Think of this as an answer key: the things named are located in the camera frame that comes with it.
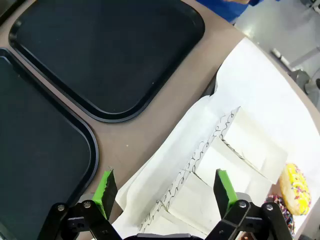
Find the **blue shirt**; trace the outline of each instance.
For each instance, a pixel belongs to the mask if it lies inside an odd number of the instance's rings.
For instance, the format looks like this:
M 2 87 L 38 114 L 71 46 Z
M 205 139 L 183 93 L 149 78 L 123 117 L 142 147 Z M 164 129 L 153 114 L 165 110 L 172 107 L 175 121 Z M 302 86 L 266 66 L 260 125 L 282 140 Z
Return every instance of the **blue shirt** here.
M 250 0 L 249 4 L 255 6 L 262 1 L 263 0 Z M 206 6 L 229 23 L 239 17 L 248 7 L 248 4 L 224 0 L 197 0 L 197 2 Z

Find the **floor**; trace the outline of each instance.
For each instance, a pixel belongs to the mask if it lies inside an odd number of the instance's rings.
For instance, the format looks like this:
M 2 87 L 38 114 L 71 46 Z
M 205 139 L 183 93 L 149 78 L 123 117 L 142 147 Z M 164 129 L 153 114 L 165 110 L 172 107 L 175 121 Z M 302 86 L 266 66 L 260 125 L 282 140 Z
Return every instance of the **floor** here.
M 237 19 L 235 27 L 266 52 L 276 48 L 290 63 L 320 46 L 320 15 L 301 0 L 264 0 Z M 320 78 L 320 52 L 306 60 L 303 68 L 313 80 Z M 320 240 L 320 200 L 303 234 Z

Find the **person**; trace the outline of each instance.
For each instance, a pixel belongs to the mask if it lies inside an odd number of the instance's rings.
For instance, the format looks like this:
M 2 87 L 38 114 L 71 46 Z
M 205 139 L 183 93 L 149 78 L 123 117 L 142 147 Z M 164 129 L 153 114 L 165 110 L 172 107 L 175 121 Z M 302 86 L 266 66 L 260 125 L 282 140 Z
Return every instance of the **person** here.
M 237 18 L 248 5 L 255 6 L 263 0 L 196 0 L 206 6 L 229 23 L 236 23 Z

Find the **black tray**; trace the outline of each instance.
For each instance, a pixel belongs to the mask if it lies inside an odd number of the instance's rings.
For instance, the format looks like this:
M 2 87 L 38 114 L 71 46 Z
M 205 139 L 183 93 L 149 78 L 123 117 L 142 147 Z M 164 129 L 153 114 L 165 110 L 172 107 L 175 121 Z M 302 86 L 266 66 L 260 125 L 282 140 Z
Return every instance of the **black tray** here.
M 0 48 L 0 236 L 35 240 L 55 203 L 74 204 L 98 166 L 88 125 Z
M 83 111 L 112 123 L 146 108 L 204 32 L 180 0 L 41 0 L 9 41 Z
M 24 1 L 25 0 L 0 0 L 0 25 L 3 24 Z

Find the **brown table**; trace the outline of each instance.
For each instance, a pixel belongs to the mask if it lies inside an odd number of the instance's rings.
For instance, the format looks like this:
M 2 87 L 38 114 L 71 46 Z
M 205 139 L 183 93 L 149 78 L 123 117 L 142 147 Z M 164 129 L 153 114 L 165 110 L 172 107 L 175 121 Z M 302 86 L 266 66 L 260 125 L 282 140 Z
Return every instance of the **brown table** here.
M 185 112 L 199 99 L 227 55 L 244 37 L 225 20 L 194 0 L 184 0 L 203 17 L 205 34 L 184 59 L 149 106 L 136 118 L 123 123 L 104 123 L 94 120 L 63 96 L 9 45 L 8 34 L 17 17 L 34 0 L 27 0 L 0 26 L 0 47 L 8 48 L 33 74 L 40 79 L 92 128 L 99 148 L 98 171 L 86 193 L 94 192 L 105 170 L 114 169 L 120 188 L 160 147 Z M 308 108 L 318 130 L 320 114 L 294 81 L 275 63 Z

